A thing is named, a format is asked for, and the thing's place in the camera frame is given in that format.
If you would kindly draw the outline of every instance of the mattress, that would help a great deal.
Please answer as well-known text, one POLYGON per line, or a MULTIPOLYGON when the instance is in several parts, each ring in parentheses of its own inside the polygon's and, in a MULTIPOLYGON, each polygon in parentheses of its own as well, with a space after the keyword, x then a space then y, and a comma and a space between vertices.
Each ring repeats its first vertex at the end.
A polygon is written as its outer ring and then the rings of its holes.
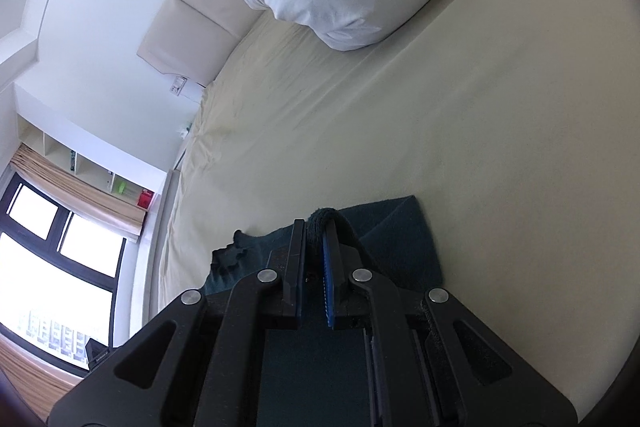
POLYGON ((259 235, 415 194, 446 287, 583 417, 640 333, 640 0, 431 0, 354 52, 265 13, 207 88, 161 303, 259 235))

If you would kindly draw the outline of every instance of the beige curtain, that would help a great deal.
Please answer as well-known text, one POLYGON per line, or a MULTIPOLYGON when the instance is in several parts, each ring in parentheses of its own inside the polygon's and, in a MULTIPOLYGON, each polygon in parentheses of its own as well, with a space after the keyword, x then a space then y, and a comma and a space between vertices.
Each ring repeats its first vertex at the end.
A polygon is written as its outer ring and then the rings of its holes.
POLYGON ((22 399, 43 421, 54 404, 81 380, 43 362, 2 335, 0 367, 22 399))
POLYGON ((20 145, 11 165, 26 181, 75 214, 138 240, 146 214, 142 208, 84 183, 25 144, 20 145))

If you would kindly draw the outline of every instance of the wall switch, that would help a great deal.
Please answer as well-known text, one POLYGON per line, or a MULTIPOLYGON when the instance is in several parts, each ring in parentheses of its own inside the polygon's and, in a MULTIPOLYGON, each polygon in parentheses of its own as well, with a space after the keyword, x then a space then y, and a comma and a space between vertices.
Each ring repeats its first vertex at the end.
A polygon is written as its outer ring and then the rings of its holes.
POLYGON ((184 87, 184 84, 187 83, 187 79, 184 76, 176 76, 174 83, 171 85, 171 92, 178 96, 184 87))

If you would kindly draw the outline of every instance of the window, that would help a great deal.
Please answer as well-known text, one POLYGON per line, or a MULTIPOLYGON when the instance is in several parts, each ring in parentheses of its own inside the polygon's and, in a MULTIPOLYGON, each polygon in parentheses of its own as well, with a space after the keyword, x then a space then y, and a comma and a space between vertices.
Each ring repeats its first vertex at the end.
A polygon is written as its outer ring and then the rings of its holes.
POLYGON ((16 174, 0 198, 0 331, 84 375, 87 340, 113 344, 124 245, 16 174))

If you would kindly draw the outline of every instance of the metal screw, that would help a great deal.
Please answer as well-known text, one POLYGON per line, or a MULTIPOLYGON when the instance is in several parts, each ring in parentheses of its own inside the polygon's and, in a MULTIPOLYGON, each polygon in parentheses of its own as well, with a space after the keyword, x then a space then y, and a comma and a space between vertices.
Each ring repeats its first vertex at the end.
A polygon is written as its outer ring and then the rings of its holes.
POLYGON ((187 290, 185 293, 180 295, 182 304, 186 304, 187 306, 199 303, 200 299, 202 299, 202 295, 200 295, 198 290, 187 290))
POLYGON ((447 302, 449 300, 449 293, 443 288, 434 288, 429 292, 429 298, 433 302, 442 304, 443 302, 447 302))
POLYGON ((373 277, 373 274, 366 268, 358 268, 356 271, 353 272, 353 278, 358 282, 370 281, 372 277, 373 277))
POLYGON ((258 272, 258 281, 260 282, 273 282, 278 278, 278 272, 270 268, 258 272))

